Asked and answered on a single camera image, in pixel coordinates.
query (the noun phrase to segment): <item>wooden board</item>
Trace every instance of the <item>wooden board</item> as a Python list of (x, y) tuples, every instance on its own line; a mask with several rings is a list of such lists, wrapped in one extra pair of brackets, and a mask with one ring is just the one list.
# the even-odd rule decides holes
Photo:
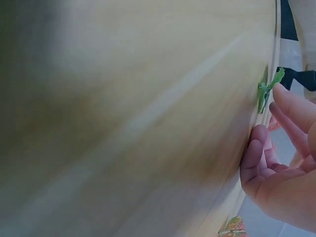
[(6, 15), (0, 236), (215, 237), (243, 199), (275, 0), (25, 2)]

